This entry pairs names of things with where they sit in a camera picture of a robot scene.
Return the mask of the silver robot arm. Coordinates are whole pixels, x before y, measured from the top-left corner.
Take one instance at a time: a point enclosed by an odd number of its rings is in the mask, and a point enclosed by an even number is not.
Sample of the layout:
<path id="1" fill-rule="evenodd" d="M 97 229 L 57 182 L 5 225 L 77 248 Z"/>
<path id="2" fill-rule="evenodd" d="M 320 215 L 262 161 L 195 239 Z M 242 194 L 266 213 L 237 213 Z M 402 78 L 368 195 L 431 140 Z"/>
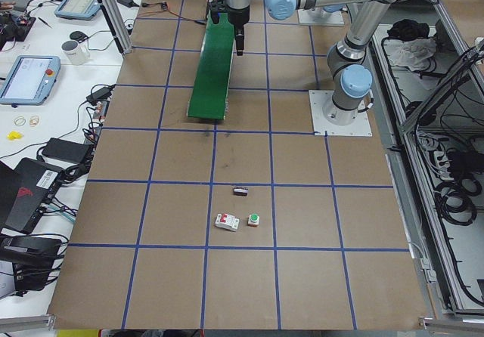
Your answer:
<path id="1" fill-rule="evenodd" d="M 334 92 L 323 106 L 324 117 L 336 125 L 354 121 L 358 107 L 373 82 L 362 61 L 368 43 L 390 5 L 404 0 L 264 0 L 265 8 L 275 20 L 285 20 L 297 10 L 312 10 L 329 5 L 361 3 L 345 37 L 329 51 L 327 64 L 334 80 Z M 222 10 L 234 27 L 237 55 L 244 52 L 244 26 L 250 19 L 250 0 L 222 0 Z"/>

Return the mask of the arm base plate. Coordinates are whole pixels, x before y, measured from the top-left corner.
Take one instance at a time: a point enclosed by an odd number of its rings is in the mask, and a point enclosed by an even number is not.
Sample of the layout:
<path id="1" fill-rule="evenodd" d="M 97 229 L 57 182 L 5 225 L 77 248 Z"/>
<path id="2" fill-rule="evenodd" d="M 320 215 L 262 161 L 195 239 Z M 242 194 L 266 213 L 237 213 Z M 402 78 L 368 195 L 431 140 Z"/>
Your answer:
<path id="1" fill-rule="evenodd" d="M 299 23 L 306 26 L 344 26 L 343 8 L 331 6 L 297 11 Z"/>
<path id="2" fill-rule="evenodd" d="M 314 135 L 371 137 L 371 125 L 361 100 L 357 110 L 341 110 L 333 103 L 332 90 L 310 90 L 309 103 Z"/>

